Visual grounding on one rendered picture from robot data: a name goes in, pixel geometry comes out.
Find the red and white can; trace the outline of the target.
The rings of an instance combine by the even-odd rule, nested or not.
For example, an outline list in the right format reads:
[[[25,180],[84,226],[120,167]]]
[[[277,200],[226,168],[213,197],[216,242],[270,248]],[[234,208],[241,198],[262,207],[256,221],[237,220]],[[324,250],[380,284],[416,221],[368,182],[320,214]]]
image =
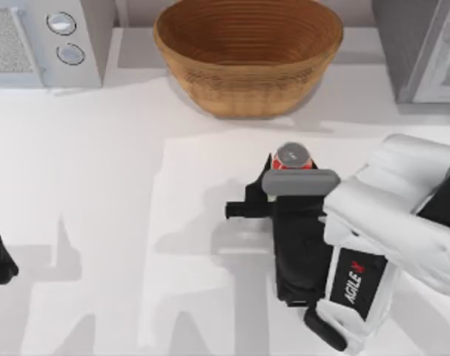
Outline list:
[[[286,142],[278,147],[271,161],[274,170],[313,168],[313,160],[308,149],[299,142]]]

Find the pale grey rounded box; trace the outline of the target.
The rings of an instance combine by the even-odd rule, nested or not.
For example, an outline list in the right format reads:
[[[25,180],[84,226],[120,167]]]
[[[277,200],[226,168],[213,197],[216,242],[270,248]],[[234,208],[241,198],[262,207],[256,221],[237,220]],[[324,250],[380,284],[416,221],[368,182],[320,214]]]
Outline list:
[[[270,170],[262,178],[265,193],[275,197],[326,196],[340,184],[332,170]]]

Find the brown woven basket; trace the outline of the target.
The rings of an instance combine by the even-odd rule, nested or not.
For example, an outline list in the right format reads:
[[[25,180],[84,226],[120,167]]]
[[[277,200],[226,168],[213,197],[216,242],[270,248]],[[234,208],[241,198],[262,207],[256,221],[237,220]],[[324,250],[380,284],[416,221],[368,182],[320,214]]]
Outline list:
[[[279,116],[323,78],[343,42],[319,0],[176,0],[153,39],[191,101],[219,117]]]

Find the pale microwave oven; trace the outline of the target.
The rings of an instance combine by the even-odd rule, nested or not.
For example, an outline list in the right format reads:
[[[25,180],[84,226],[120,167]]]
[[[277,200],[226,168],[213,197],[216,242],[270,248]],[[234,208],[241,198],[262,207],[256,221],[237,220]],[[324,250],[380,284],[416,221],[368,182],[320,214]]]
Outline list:
[[[0,0],[19,4],[32,21],[31,39],[44,69],[35,74],[0,74],[0,88],[99,88],[107,67],[116,18],[115,0]],[[76,31],[69,36],[51,32],[46,24],[50,13],[66,12],[74,17]],[[77,66],[62,63],[56,56],[58,46],[73,43],[85,52]]]

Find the grey microwave knob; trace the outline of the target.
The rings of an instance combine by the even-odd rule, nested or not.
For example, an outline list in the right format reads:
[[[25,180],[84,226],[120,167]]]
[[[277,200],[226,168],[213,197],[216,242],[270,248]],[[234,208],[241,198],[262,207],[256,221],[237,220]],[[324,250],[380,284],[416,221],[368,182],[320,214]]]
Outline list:
[[[56,56],[62,63],[70,66],[77,66],[85,60],[85,52],[80,46],[67,43],[56,48]]]
[[[59,36],[69,36],[76,31],[77,23],[72,15],[66,12],[50,13],[46,17],[49,30]]]

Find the speckled microwave door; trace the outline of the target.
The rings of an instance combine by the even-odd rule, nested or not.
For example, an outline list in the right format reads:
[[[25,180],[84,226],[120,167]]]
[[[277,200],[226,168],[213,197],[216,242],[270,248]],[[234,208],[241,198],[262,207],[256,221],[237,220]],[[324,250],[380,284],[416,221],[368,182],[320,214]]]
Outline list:
[[[31,39],[32,21],[19,4],[0,3],[0,74],[35,74],[44,69]]]

